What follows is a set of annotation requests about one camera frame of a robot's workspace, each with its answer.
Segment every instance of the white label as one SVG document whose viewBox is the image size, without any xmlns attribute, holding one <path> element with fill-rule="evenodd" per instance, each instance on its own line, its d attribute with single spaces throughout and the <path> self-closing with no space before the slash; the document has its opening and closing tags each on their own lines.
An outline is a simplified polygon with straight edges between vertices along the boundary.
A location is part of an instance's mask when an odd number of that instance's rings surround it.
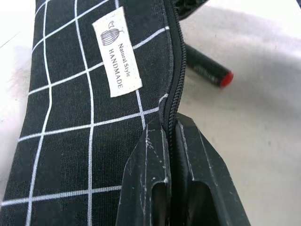
<svg viewBox="0 0 301 226">
<path fill-rule="evenodd" d="M 93 23 L 111 91 L 118 97 L 142 87 L 123 7 Z"/>
</svg>

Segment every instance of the black pouch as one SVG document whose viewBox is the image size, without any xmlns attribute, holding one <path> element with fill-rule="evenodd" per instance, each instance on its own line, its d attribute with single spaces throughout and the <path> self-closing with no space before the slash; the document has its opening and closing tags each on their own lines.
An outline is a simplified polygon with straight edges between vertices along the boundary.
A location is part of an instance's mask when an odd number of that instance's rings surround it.
<svg viewBox="0 0 301 226">
<path fill-rule="evenodd" d="M 123 7 L 143 87 L 110 88 L 92 23 Z M 36 1 L 23 129 L 0 225 L 114 225 L 124 166 L 159 119 L 172 139 L 185 48 L 170 0 Z"/>
</svg>

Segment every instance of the white surface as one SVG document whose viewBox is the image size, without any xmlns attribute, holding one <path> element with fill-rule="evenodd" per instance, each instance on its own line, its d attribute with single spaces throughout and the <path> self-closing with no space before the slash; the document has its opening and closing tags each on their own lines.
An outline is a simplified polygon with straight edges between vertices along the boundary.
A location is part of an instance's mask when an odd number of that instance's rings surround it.
<svg viewBox="0 0 301 226">
<path fill-rule="evenodd" d="M 30 0 L 0 2 L 0 198 L 26 110 L 33 16 Z M 225 160 L 256 226 L 301 225 L 300 21 L 295 0 L 211 0 L 182 21 L 187 43 L 234 79 L 220 90 L 187 70 L 179 111 Z"/>
</svg>

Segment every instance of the black zipper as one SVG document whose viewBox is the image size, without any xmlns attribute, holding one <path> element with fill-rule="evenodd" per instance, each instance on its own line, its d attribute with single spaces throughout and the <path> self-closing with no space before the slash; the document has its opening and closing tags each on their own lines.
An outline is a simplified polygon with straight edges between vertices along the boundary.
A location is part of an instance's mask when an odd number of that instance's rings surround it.
<svg viewBox="0 0 301 226">
<path fill-rule="evenodd" d="M 169 146 L 169 154 L 172 161 L 172 151 L 174 147 L 174 126 L 176 123 L 176 113 L 179 108 L 186 67 L 186 51 L 183 35 L 180 27 L 179 16 L 172 0 L 165 0 L 166 13 L 168 24 L 170 26 L 170 35 L 174 51 L 174 77 L 168 98 L 166 100 L 166 107 L 164 118 L 164 129 Z"/>
</svg>

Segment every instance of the black marker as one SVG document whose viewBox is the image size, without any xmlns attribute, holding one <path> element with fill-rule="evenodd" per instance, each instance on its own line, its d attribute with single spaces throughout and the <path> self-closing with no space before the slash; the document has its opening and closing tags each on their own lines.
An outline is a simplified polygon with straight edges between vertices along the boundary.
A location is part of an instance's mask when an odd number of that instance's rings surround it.
<svg viewBox="0 0 301 226">
<path fill-rule="evenodd" d="M 226 87 L 233 79 L 233 73 L 216 61 L 185 44 L 186 64 L 189 68 L 218 87 Z"/>
</svg>

